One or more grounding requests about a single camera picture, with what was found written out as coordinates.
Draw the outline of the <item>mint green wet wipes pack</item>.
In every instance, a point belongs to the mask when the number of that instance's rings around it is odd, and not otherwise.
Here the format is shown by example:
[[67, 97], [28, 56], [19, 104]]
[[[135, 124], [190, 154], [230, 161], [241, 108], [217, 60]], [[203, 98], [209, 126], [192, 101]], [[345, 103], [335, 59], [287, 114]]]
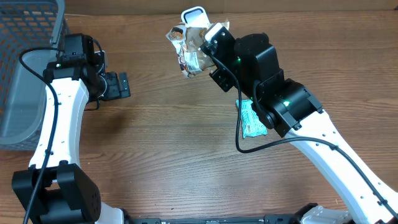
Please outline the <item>mint green wet wipes pack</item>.
[[260, 122], [258, 115], [252, 109], [252, 100], [241, 101], [240, 118], [243, 138], [267, 135], [267, 128]]

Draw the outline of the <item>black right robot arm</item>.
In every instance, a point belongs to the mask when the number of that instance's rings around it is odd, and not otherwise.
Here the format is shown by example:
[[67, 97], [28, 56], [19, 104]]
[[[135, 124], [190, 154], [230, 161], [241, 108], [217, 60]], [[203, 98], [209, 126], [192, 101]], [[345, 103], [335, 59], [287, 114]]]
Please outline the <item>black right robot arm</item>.
[[216, 69], [224, 91], [238, 90], [253, 101], [260, 122], [291, 143], [326, 178], [346, 205], [331, 210], [310, 203], [291, 223], [396, 223], [397, 192], [385, 184], [344, 140], [320, 101], [304, 85], [285, 78], [266, 34], [234, 38], [221, 24], [204, 34], [201, 51]]

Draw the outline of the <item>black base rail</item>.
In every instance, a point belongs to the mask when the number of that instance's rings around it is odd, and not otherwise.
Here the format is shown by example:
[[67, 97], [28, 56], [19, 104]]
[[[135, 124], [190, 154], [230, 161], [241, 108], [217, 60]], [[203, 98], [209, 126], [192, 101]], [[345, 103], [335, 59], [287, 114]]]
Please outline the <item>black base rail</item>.
[[235, 218], [131, 218], [133, 224], [283, 224], [291, 223], [293, 214], [273, 214], [263, 217], [235, 217]]

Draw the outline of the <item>dark grey plastic basket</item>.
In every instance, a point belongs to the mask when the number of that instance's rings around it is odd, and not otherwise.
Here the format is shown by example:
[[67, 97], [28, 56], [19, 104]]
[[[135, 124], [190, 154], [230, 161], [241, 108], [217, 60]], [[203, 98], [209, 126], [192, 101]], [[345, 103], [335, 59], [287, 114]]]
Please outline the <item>dark grey plastic basket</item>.
[[41, 74], [59, 56], [69, 32], [63, 0], [1, 1], [1, 149], [33, 151], [45, 111], [45, 84], [19, 61]]

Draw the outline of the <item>white barcode scanner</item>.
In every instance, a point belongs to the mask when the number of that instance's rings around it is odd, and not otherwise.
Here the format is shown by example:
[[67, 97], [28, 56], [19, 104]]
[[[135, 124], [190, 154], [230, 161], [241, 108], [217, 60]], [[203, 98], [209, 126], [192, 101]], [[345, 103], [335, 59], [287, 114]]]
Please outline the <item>white barcode scanner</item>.
[[209, 28], [211, 24], [205, 9], [201, 6], [184, 10], [180, 18], [187, 27]]

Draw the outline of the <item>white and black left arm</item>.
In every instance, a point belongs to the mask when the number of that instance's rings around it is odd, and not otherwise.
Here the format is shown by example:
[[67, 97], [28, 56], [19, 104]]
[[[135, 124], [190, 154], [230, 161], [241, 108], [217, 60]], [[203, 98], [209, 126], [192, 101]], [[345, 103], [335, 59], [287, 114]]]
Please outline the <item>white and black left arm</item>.
[[24, 222], [131, 223], [122, 208], [101, 200], [97, 185], [80, 167], [80, 132], [91, 101], [127, 98], [125, 73], [100, 75], [84, 60], [50, 62], [38, 78], [46, 106], [39, 143], [29, 167], [16, 171], [12, 188], [25, 209]]

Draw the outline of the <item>brown snack packet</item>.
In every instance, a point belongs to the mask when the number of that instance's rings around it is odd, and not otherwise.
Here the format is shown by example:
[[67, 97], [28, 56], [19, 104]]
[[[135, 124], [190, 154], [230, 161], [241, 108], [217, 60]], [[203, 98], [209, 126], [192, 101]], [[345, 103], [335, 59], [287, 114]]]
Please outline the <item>brown snack packet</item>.
[[211, 26], [212, 24], [205, 27], [190, 27], [180, 23], [165, 35], [175, 47], [178, 64], [182, 74], [187, 78], [193, 78], [214, 66], [211, 58], [200, 49], [205, 43], [205, 33]]

